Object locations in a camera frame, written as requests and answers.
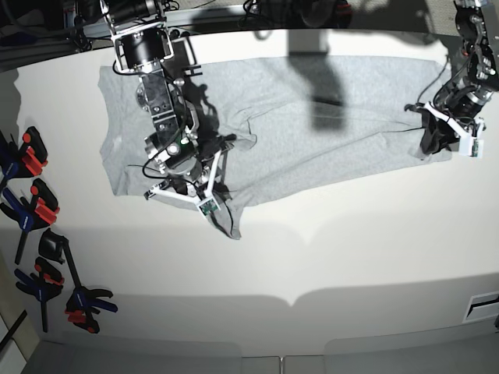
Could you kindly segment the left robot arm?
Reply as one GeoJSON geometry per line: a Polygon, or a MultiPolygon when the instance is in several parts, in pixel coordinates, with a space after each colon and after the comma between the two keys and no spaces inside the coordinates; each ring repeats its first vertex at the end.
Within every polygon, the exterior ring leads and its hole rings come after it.
{"type": "Polygon", "coordinates": [[[455,1],[455,25],[462,39],[463,65],[428,102],[407,104],[423,120],[421,147],[427,153],[480,137],[487,128],[479,113],[498,92],[498,15],[493,1],[455,1]]]}

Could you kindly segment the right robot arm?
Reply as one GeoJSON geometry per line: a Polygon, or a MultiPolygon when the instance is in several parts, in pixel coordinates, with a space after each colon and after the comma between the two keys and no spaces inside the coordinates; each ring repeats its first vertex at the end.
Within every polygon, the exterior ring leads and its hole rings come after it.
{"type": "Polygon", "coordinates": [[[182,92],[182,78],[165,63],[174,58],[163,1],[101,1],[101,13],[115,50],[114,71],[137,76],[136,99],[148,111],[155,131],[145,139],[146,172],[155,164],[156,184],[145,198],[163,196],[193,204],[202,214],[219,210],[215,182],[221,177],[223,153],[235,137],[201,128],[195,106],[182,92]]]}

